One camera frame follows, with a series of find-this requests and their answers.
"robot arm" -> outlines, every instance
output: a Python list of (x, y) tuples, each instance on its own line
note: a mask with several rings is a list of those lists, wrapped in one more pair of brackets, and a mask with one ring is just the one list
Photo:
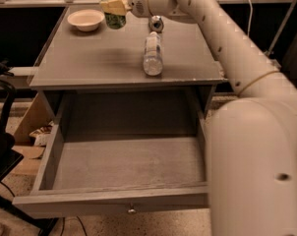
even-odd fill
[(297, 236), (297, 89), (215, 0), (128, 0), (137, 17), (188, 14), (242, 98), (207, 139), (214, 236)]

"bowl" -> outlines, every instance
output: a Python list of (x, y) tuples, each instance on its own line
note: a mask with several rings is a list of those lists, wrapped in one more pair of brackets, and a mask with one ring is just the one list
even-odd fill
[(82, 10), (69, 15), (68, 23), (81, 31), (92, 31), (98, 28), (104, 17), (103, 13), (97, 10)]

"floor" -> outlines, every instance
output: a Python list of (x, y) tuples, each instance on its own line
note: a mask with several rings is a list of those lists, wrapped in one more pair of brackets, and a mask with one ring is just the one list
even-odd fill
[[(211, 105), (208, 119), (212, 113), (230, 97), (216, 96)], [(13, 105), (7, 131), (14, 133), (16, 127), (28, 107), (29, 102), (18, 102)], [(34, 182), (34, 176), (9, 174), (3, 181), (16, 196), (27, 195)], [(0, 185), (0, 195), (11, 200), (11, 194)], [(210, 236), (210, 219), (208, 209), (138, 213), (136, 215), (96, 215), (80, 217), (89, 236)], [(4, 236), (32, 236), (38, 234), (38, 228), (29, 225), (0, 209), (0, 222), (5, 225)], [(61, 235), (63, 221), (59, 219), (50, 236)], [(83, 228), (76, 217), (65, 218), (64, 236), (85, 235)]]

